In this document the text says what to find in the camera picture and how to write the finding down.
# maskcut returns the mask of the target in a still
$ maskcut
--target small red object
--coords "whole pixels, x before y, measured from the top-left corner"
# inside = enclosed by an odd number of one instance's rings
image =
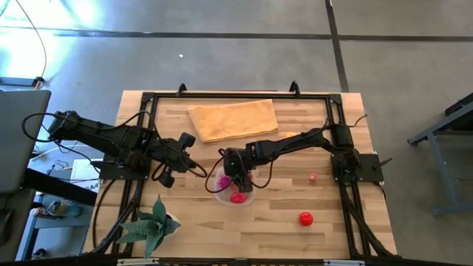
[[[306,211],[301,213],[301,215],[299,216],[299,221],[300,221],[301,225],[303,225],[303,226],[312,225],[312,222],[313,222],[312,214],[309,214]]]
[[[246,196],[242,193],[235,192],[230,196],[230,202],[240,204],[246,201]]]

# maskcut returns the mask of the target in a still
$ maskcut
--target concrete floor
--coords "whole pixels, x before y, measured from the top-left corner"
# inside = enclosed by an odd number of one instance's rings
[[[323,0],[21,2],[42,27],[330,33]],[[473,35],[469,12],[473,1],[332,2],[339,34]],[[18,10],[8,8],[0,25],[28,26]],[[51,19],[51,12],[61,19]],[[81,38],[46,33],[43,38],[48,52],[44,89],[52,91],[48,110],[74,109],[104,123],[114,122],[125,89],[175,90],[183,82],[189,89],[287,90],[290,82],[297,80],[303,91],[341,91],[329,40]],[[432,207],[447,204],[440,175],[430,147],[422,143],[412,148],[406,139],[472,92],[473,43],[341,41],[341,53],[350,91],[362,94],[370,115],[367,119],[375,150],[381,157],[394,157],[385,166],[384,175],[399,254],[472,265],[473,213],[431,215]],[[0,59],[0,76],[37,76],[43,55],[34,32],[14,35],[0,31]],[[454,178],[468,178],[471,173],[457,163],[471,157],[470,142],[467,137],[442,140]],[[96,155],[91,149],[81,151]],[[49,168],[60,157],[52,154],[33,167]],[[472,183],[460,184],[466,193],[471,191]]]

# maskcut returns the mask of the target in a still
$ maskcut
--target red ball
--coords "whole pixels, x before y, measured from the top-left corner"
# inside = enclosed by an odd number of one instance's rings
[[[303,226],[312,225],[312,222],[313,222],[312,214],[309,214],[306,211],[301,213],[301,215],[299,216],[299,221],[300,221],[301,225],[303,225]]]

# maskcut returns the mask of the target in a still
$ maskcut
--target yellow towel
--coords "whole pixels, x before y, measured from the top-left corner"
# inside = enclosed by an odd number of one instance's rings
[[[204,143],[278,129],[271,99],[221,106],[191,106],[188,112]]]

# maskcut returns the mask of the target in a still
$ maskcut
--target wooden table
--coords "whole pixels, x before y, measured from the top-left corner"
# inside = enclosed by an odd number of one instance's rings
[[[142,91],[123,92],[116,124],[139,111],[141,95]],[[347,124],[354,124],[364,114],[361,95],[341,95]],[[189,106],[247,101],[250,100],[161,98],[155,120],[163,137],[177,139],[182,132],[197,136],[187,113]],[[210,171],[220,158],[218,148],[243,148],[246,143],[255,140],[278,140],[320,127],[326,118],[325,105],[320,100],[278,99],[273,100],[273,104],[279,124],[278,132],[207,144],[197,138],[194,146],[188,149],[191,158]],[[365,119],[351,132],[360,153],[372,152],[370,131]],[[324,135],[330,139],[329,132]],[[269,166],[258,167],[258,170],[257,182],[263,184]],[[309,180],[311,173],[317,174],[317,181]],[[281,156],[274,163],[273,179],[269,186],[257,189],[255,200],[244,208],[230,208],[217,202],[213,194],[205,191],[203,178],[189,172],[176,173],[174,176],[176,182],[171,189],[151,180],[146,181],[143,189],[140,210],[152,212],[151,207],[160,194],[166,210],[174,214],[182,225],[180,232],[174,238],[165,240],[153,256],[272,259],[349,257],[340,194],[333,182],[330,154],[323,149],[310,148]],[[121,180],[115,182],[104,197],[97,220],[98,242],[117,219],[123,184]],[[101,186],[99,196],[104,187],[105,184]],[[395,253],[387,207],[380,188],[371,183],[360,183],[359,187],[367,224],[385,247]],[[303,211],[313,215],[314,223],[310,227],[298,224]],[[361,252],[356,226],[354,231]],[[91,232],[89,230],[84,251],[92,249]],[[143,256],[144,248],[145,242],[136,242],[133,256]]]

